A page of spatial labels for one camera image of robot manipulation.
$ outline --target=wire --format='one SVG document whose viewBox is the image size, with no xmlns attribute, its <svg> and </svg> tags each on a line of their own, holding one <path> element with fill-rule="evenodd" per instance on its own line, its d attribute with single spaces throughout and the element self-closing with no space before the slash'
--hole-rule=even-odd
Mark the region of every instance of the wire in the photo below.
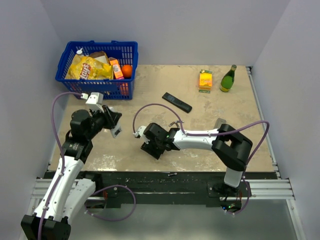
<svg viewBox="0 0 320 240">
<path fill-rule="evenodd" d="M 142 109 L 146 108 L 146 107 L 149 107 L 149 106 L 161 106 L 161 107 L 164 107 L 168 110 L 170 110 L 177 118 L 178 118 L 178 121 L 180 123 L 180 129 L 181 131 L 187 135 L 187 136 L 195 136 L 195 137 L 207 137 L 207 136 L 212 136 L 212 137 L 215 137 L 215 136 L 224 136 L 224 135 L 230 135 L 230 134 L 235 134 L 235 133 L 239 133 L 245 129 L 248 129 L 248 128 L 251 128 L 255 125 L 258 125 L 258 124 L 266 124 L 266 127 L 265 127 L 265 130 L 264 130 L 264 133 L 261 137 L 261 140 L 258 142 L 257 146 L 254 148 L 254 150 L 252 151 L 252 153 L 250 154 L 247 162 L 246 162 L 246 166 L 248 166 L 248 163 L 250 162 L 250 160 L 252 159 L 252 157 L 255 155 L 255 153 L 257 152 L 257 150 L 260 148 L 261 144 L 263 143 L 263 141 L 265 140 L 267 134 L 268 134 L 268 131 L 269 131 L 269 128 L 270 128 L 270 123 L 268 121 L 265 121 L 265 120 L 260 120 L 260 121 L 256 121 L 256 122 L 253 122 L 251 124 L 248 124 L 246 126 L 243 126 L 239 129 L 236 129 L 236 130 L 233 130 L 233 131 L 227 131 L 227 132 L 219 132 L 219 133 L 211 133 L 211 134 L 200 134 L 200 133 L 187 133 L 185 130 L 184 130 L 184 127 L 183 127 L 183 121 L 181 120 L 180 116 L 170 107 L 166 106 L 166 105 L 163 105 L 161 103 L 150 103 L 150 104 L 147 104 L 147 105 L 144 105 L 143 107 L 141 107 L 134 115 L 133 117 L 133 121 L 132 121 L 132 129 L 133 129 L 133 133 L 135 134 L 136 133 L 136 128 L 135 128 L 135 123 L 136 123 L 136 118 L 137 118 L 137 115 L 141 112 Z M 248 197 L 243 205 L 243 207 L 237 211 L 236 213 L 234 214 L 239 214 L 240 212 L 242 212 L 246 206 L 248 205 L 249 203 L 249 196 L 251 194 L 251 189 L 250 189 L 250 186 L 249 184 L 246 182 L 245 180 L 245 172 L 246 172 L 246 169 L 243 171 L 243 174 L 242 174 L 242 181 L 245 183 L 247 189 L 248 189 Z"/>
<path fill-rule="evenodd" d="M 41 215 L 41 218 L 40 218 L 40 223 L 39 223 L 39 228 L 38 228 L 38 240 L 41 240 L 41 236 L 42 236 L 42 225 L 44 223 L 44 219 L 45 219 L 45 215 L 46 215 L 46 211 L 48 209 L 48 205 L 50 203 L 50 199 L 61 179 L 61 177 L 63 176 L 63 173 L 64 173 L 64 170 L 65 170 L 65 155 L 64 155 L 64 152 L 63 152 L 63 149 L 62 149 L 62 146 L 61 146 L 61 142 L 59 140 L 59 137 L 58 137 L 58 132 L 57 132 L 57 129 L 56 129 L 56 124 L 55 124 L 55 118 L 54 118 L 54 109 L 55 109 L 55 104 L 56 104 L 56 101 L 61 97 L 61 96 L 64 96 L 64 95 L 69 95 L 69 94 L 73 94 L 75 96 L 81 96 L 82 94 L 81 93 L 77 93 L 77 92 L 71 92 L 71 91 L 67 91 L 67 92 L 63 92 L 63 93 L 60 93 L 59 95 L 57 95 L 53 101 L 52 101 L 52 106 L 51 106 L 51 115 L 50 115 L 50 118 L 51 118 L 51 125 L 52 125 L 52 130 L 53 130 L 53 134 L 54 134 L 54 137 L 55 137 L 55 140 L 56 140 L 56 143 L 59 147 L 59 150 L 60 150 L 60 155 L 61 155 L 61 159 L 62 159 L 62 166 L 61 166 L 61 171 L 60 171 L 60 175 L 57 177 L 57 179 L 55 180 L 49 194 L 48 194 L 48 197 L 47 199 L 45 200 L 45 203 L 44 203 L 44 209 L 42 211 L 42 215 Z"/>
<path fill-rule="evenodd" d="M 129 218 L 129 217 L 134 213 L 134 211 L 135 211 L 135 209 L 136 209 L 136 207 L 137 207 L 137 202 L 136 202 L 135 194 L 133 193 L 133 191 L 132 191 L 130 188 L 128 188 L 128 187 L 126 187 L 126 186 L 123 186 L 123 185 L 107 186 L 107 187 L 105 187 L 105 188 L 102 188 L 102 189 L 94 192 L 94 193 L 92 194 L 92 196 L 93 196 L 93 195 L 97 195 L 98 193 L 100 193 L 100 192 L 102 192 L 102 191 L 105 191 L 105 190 L 107 190 L 107 189 L 113 189 L 113 188 L 123 188 L 123 189 L 126 189 L 126 190 L 128 190 L 128 191 L 131 193 L 131 195 L 132 195 L 132 198 L 133 198 L 133 207 L 132 207 L 131 211 L 130 211 L 126 216 L 120 217 L 120 218 L 108 218 L 108 217 L 104 217 L 104 216 L 101 216 L 101 215 L 96 215 L 96 214 L 93 214 L 92 212 L 90 212 L 90 211 L 88 210 L 87 206 L 84 205 L 84 206 L 85 206 L 85 209 L 86 209 L 86 212 L 87 212 L 88 214 L 90 214 L 91 216 L 95 217 L 95 218 L 98 218 L 98 219 L 101 219 L 101 220 L 105 220 L 105 221 L 109 221 L 109 222 L 119 222 L 119 221 L 122 221 L 122 220 L 125 220 L 125 219 Z"/>
</svg>

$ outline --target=plastic basket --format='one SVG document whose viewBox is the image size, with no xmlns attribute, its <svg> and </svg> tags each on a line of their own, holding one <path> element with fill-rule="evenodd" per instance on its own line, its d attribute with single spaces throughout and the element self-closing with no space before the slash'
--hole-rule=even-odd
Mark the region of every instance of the plastic basket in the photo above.
<svg viewBox="0 0 320 240">
<path fill-rule="evenodd" d="M 85 56 L 91 53 L 104 51 L 108 58 L 118 59 L 120 66 L 131 65 L 131 79 L 122 80 L 78 80 L 65 79 L 68 69 L 74 59 L 77 50 L 81 49 Z M 103 94 L 103 99 L 130 100 L 133 98 L 135 86 L 135 73 L 138 65 L 138 43 L 135 41 L 70 41 L 60 58 L 55 80 L 63 83 L 69 91 L 76 93 L 99 92 Z"/>
</svg>

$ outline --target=scratched table surface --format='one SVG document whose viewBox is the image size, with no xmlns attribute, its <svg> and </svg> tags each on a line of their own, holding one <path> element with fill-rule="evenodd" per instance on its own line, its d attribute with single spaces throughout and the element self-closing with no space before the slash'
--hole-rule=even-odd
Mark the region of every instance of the scratched table surface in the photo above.
<svg viewBox="0 0 320 240">
<path fill-rule="evenodd" d="M 211 93 L 198 92 L 201 69 L 213 72 Z M 139 65 L 136 70 L 133 99 L 103 101 L 103 104 L 122 113 L 122 132 L 117 138 L 113 138 L 109 130 L 102 130 L 92 140 L 93 149 L 83 170 L 224 172 L 225 165 L 214 152 L 207 150 L 165 151 L 159 160 L 155 160 L 140 149 L 143 140 L 134 138 L 132 121 L 137 110 L 150 103 L 161 103 L 174 109 L 184 121 L 183 126 L 186 130 L 212 130 L 217 118 L 225 119 L 235 129 L 259 121 L 260 115 L 245 66 L 237 67 L 232 89 L 227 93 L 220 91 L 220 81 L 229 69 L 230 66 L 221 65 Z M 191 105 L 192 111 L 185 113 L 162 99 L 165 92 Z M 64 141 L 70 129 L 72 113 L 79 109 L 89 110 L 84 100 L 70 96 L 59 130 L 61 141 Z M 154 122 L 168 130 L 168 125 L 175 120 L 176 117 L 169 110 L 160 106 L 150 106 L 137 116 L 135 128 Z M 262 125 L 256 125 L 242 133 L 252 140 L 255 147 L 264 130 Z M 58 161 L 59 149 L 56 145 L 49 170 L 56 170 Z M 273 172 L 266 141 L 249 163 L 247 171 Z"/>
</svg>

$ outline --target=white bottle cap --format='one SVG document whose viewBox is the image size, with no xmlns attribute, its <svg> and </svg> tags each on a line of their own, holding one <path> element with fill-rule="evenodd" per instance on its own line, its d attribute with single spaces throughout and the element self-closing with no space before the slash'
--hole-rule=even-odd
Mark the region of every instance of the white bottle cap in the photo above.
<svg viewBox="0 0 320 240">
<path fill-rule="evenodd" d="M 76 54 L 78 54 L 78 55 L 82 55 L 82 54 L 83 54 L 83 52 L 82 52 L 82 48 L 81 48 L 81 49 L 79 49 L 78 51 L 76 51 Z"/>
</svg>

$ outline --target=yellow chip bag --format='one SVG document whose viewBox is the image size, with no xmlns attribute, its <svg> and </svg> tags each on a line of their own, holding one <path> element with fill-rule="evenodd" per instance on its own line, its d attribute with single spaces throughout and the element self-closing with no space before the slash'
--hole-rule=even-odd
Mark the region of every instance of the yellow chip bag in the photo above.
<svg viewBox="0 0 320 240">
<path fill-rule="evenodd" d="M 113 67 L 92 57 L 83 56 L 77 64 L 71 64 L 65 79 L 102 80 L 113 79 Z"/>
</svg>

